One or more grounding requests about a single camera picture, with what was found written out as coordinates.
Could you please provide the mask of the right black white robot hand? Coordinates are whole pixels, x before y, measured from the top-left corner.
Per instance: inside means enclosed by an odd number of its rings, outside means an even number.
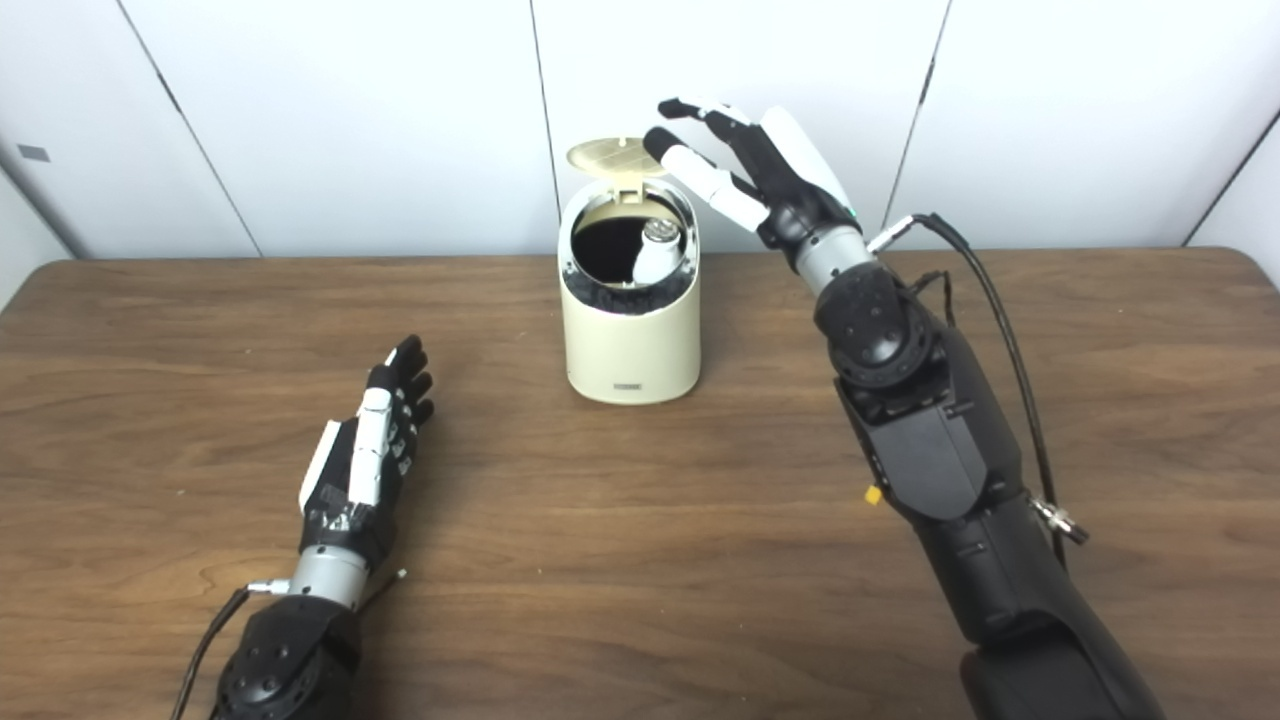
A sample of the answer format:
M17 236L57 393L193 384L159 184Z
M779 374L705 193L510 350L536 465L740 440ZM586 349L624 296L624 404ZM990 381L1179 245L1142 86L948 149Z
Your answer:
M861 229L829 165L782 108L769 109L759 122L703 97L669 97L657 110L667 120L703 123L748 174L717 165L663 126L643 137L649 155L708 206L791 263L823 231Z

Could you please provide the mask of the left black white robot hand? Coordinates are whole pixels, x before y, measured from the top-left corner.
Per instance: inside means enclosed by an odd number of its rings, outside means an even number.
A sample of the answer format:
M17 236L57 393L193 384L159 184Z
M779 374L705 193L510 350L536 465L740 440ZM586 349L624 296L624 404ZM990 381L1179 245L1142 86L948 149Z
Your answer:
M337 547L371 570L390 556L433 384L424 342L408 334L371 368L355 415L326 423L300 489L301 552Z

